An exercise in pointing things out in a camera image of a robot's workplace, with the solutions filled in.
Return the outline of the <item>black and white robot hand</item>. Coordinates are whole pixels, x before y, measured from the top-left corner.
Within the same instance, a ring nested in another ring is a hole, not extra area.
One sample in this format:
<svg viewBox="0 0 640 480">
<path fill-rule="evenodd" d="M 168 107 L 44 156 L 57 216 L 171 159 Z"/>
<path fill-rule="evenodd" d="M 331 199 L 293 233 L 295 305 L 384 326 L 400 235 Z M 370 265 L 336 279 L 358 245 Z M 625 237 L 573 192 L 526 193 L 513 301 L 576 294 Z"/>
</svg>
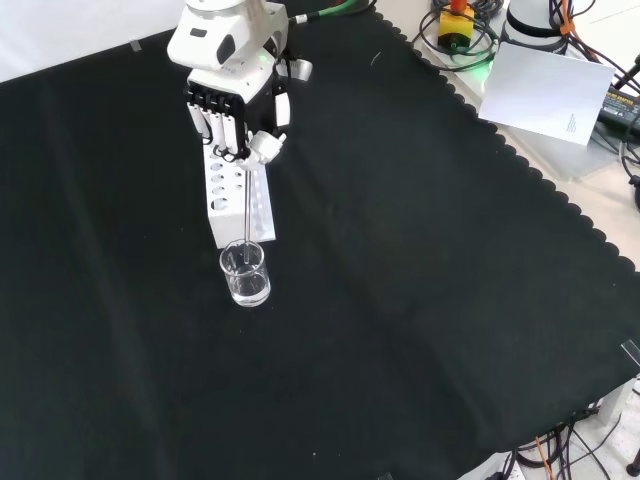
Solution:
<svg viewBox="0 0 640 480">
<path fill-rule="evenodd" d="M 264 48 L 217 71 L 193 70 L 184 95 L 203 145 L 245 171 L 273 161 L 292 120 L 288 87 L 309 81 L 312 72 L 310 61 L 289 51 L 275 57 Z"/>
</svg>

